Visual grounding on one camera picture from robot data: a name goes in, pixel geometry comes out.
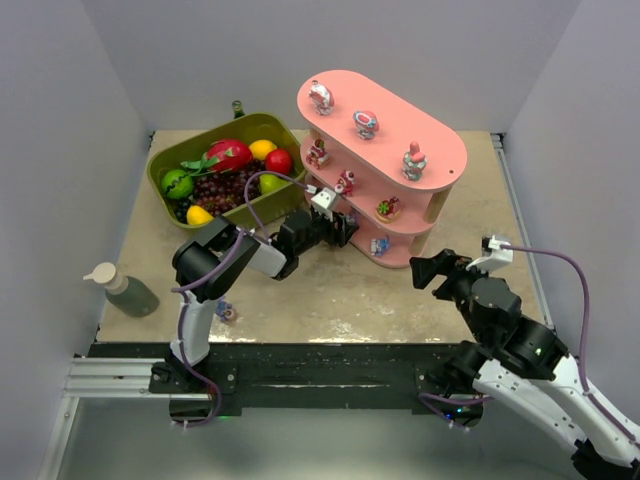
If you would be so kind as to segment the purple elephant figurine toy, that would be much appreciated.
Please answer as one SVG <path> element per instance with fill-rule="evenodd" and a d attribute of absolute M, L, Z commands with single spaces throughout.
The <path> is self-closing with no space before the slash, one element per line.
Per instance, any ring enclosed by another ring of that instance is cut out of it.
<path fill-rule="evenodd" d="M 224 298 L 218 300 L 215 314 L 221 322 L 233 322 L 237 318 L 237 312 L 233 308 L 232 304 L 227 302 Z"/>

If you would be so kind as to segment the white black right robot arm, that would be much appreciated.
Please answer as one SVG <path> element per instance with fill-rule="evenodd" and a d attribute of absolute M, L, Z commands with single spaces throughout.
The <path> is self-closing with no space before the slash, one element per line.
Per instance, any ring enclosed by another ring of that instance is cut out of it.
<path fill-rule="evenodd" d="M 417 289 L 443 277 L 434 297 L 453 302 L 474 337 L 445 364 L 450 381 L 476 395 L 453 405 L 502 404 L 562 447 L 586 479 L 638 478 L 638 425 L 588 379 L 583 357 L 572 355 L 554 330 L 524 315 L 521 298 L 493 276 L 516 250 L 490 237 L 477 259 L 444 249 L 409 261 Z"/>

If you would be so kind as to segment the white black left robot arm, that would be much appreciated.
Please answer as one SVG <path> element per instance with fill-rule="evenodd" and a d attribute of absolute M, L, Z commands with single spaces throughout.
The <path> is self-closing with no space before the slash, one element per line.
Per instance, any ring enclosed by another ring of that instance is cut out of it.
<path fill-rule="evenodd" d="M 214 391 L 207 373 L 209 332 L 216 310 L 241 273 L 247 269 L 274 280 L 290 276 L 299 257 L 325 243 L 342 248 L 359 225 L 353 216 L 329 211 L 296 211 L 266 239 L 238 227 L 226 217 L 206 225 L 174 254 L 172 266 L 181 296 L 176 337 L 163 362 L 152 367 L 152 385 L 183 392 Z"/>

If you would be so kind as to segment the red white figurine toy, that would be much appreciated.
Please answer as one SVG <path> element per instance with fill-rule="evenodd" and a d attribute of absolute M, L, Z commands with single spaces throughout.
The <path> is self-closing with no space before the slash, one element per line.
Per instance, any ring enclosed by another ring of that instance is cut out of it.
<path fill-rule="evenodd" d="M 343 170 L 334 185 L 334 191 L 338 195 L 350 197 L 355 187 L 355 174 L 351 170 Z"/>

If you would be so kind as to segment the olive green plastic basket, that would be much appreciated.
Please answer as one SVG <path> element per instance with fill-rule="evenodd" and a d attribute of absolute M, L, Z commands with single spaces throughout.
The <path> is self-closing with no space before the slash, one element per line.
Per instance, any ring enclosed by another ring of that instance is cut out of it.
<path fill-rule="evenodd" d="M 297 209 L 303 199 L 301 188 L 272 173 L 249 179 L 266 168 L 250 150 L 256 141 L 270 141 L 287 152 L 291 159 L 287 175 L 304 180 L 300 143 L 294 134 L 271 114 L 248 114 L 151 158 L 147 176 L 169 221 L 194 231 L 198 227 L 188 223 L 187 213 L 199 207 L 211 216 L 222 214 L 245 228 L 255 228 L 255 216 L 268 224 Z"/>

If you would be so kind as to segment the pink oval figurine toy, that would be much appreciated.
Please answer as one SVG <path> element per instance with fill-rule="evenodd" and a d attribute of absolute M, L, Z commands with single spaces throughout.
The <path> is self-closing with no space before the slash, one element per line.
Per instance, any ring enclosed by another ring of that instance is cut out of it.
<path fill-rule="evenodd" d="M 380 129 L 376 115 L 369 110 L 357 110 L 353 114 L 357 134 L 363 140 L 372 140 Z"/>

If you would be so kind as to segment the red bear figurine toy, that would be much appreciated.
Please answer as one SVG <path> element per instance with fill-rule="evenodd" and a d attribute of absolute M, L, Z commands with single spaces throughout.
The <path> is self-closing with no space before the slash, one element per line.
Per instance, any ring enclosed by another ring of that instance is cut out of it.
<path fill-rule="evenodd" d="M 330 155 L 322 139 L 315 139 L 307 150 L 305 161 L 313 168 L 323 169 L 330 162 Z"/>

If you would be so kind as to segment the blue purple bunny toy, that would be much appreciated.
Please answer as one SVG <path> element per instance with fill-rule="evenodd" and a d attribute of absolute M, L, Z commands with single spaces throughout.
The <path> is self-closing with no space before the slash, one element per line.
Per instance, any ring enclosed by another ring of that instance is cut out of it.
<path fill-rule="evenodd" d="M 372 238 L 370 243 L 370 254 L 374 257 L 382 257 L 391 247 L 391 238 L 385 235 L 380 238 Z"/>

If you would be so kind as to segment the pink white figurine toy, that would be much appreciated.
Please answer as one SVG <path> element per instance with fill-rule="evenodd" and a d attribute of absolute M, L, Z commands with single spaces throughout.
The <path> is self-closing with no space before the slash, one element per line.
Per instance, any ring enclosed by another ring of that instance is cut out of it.
<path fill-rule="evenodd" d="M 333 112 L 335 98 L 333 93 L 325 85 L 313 80 L 309 89 L 309 98 L 318 115 L 328 116 Z"/>

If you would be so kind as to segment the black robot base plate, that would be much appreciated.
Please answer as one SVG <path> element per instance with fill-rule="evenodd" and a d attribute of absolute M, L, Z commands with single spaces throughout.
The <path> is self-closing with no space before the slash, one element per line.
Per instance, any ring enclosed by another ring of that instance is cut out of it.
<path fill-rule="evenodd" d="M 97 343 L 89 355 L 149 360 L 152 394 L 184 395 L 170 404 L 174 419 L 205 416 L 217 400 L 222 416 L 249 408 L 378 409 L 428 413 L 419 397 L 467 423 L 483 409 L 470 382 L 448 364 L 455 344 L 213 343 L 204 360 L 185 367 L 163 343 Z"/>

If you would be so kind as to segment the pink hat figurine toy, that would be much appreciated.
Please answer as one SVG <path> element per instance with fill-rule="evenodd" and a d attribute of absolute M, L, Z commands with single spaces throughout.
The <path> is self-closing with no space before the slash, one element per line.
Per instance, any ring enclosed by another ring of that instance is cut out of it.
<path fill-rule="evenodd" d="M 426 155 L 421 151 L 419 143 L 412 141 L 409 150 L 403 156 L 403 175 L 409 181 L 419 181 L 428 164 Z"/>

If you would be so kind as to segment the purple bunny pink disc toy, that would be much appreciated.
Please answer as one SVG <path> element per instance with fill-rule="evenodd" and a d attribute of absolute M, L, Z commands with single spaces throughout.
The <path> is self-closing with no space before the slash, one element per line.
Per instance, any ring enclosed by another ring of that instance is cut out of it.
<path fill-rule="evenodd" d="M 358 225 L 358 217 L 358 211 L 355 209 L 351 209 L 350 212 L 346 215 L 346 221 L 349 225 Z"/>

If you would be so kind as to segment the pink egg strawberry toy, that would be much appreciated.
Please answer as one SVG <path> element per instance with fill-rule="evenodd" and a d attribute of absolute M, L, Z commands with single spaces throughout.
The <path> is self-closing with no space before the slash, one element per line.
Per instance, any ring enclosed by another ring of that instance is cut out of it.
<path fill-rule="evenodd" d="M 402 203 L 396 196 L 381 201 L 376 207 L 376 217 L 384 223 L 396 221 L 402 213 Z"/>

